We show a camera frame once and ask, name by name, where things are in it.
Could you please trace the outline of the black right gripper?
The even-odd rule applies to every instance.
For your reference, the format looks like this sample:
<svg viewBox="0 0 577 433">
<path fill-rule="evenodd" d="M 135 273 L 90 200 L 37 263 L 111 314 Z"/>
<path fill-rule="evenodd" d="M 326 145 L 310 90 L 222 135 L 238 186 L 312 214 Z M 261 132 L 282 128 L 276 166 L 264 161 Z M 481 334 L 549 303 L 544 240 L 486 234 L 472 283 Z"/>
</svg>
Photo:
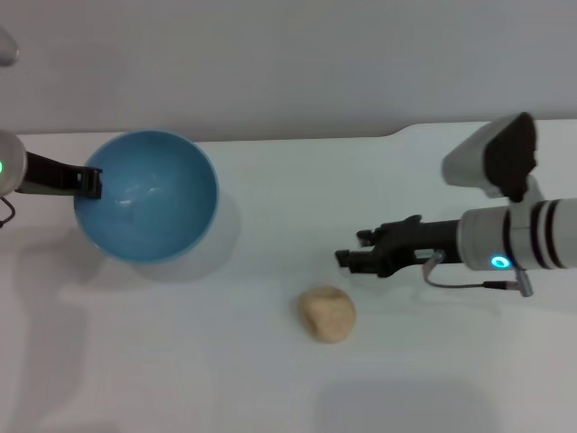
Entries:
<svg viewBox="0 0 577 433">
<path fill-rule="evenodd" d="M 410 216 L 374 230 L 358 231 L 359 246 L 373 246 L 372 250 L 338 250 L 334 256 L 338 266 L 350 273 L 376 274 L 380 278 L 388 278 L 408 266 L 424 264 L 431 254 L 418 256 L 417 251 L 421 250 L 442 251 L 445 263 L 462 263 L 457 228 L 457 220 L 423 223 L 421 216 Z"/>
</svg>

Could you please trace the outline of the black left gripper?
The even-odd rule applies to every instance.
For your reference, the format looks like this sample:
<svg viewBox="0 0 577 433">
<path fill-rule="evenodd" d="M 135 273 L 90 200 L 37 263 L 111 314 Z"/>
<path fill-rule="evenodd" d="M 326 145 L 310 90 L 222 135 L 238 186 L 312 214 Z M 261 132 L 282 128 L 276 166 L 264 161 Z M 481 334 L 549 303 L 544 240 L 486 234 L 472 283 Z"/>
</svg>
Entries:
<svg viewBox="0 0 577 433">
<path fill-rule="evenodd" d="M 100 199 L 102 170 L 80 167 L 26 153 L 26 171 L 23 182 L 15 190 L 22 194 L 75 196 Z"/>
</svg>

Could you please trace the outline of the blue bowl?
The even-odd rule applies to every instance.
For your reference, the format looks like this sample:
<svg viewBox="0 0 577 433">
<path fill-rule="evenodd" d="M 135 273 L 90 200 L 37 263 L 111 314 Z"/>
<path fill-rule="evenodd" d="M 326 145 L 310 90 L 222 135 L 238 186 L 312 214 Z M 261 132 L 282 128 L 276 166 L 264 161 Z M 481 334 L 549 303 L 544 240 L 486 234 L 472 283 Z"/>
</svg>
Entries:
<svg viewBox="0 0 577 433">
<path fill-rule="evenodd" d="M 220 189 L 213 163 L 189 139 L 166 131 L 121 134 L 87 160 L 100 169 L 99 199 L 76 197 L 86 238 L 126 263 L 168 262 L 195 247 L 215 220 Z"/>
</svg>

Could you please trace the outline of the beige egg yolk pastry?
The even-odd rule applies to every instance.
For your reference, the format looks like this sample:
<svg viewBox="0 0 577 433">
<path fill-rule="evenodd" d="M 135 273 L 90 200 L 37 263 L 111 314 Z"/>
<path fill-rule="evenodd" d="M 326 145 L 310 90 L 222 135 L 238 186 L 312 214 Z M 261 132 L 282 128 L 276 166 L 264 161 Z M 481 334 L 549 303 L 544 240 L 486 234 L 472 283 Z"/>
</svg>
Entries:
<svg viewBox="0 0 577 433">
<path fill-rule="evenodd" d="M 304 329 L 321 343 L 344 341 L 356 322 L 353 301 L 334 286 L 306 290 L 298 297 L 297 309 Z"/>
</svg>

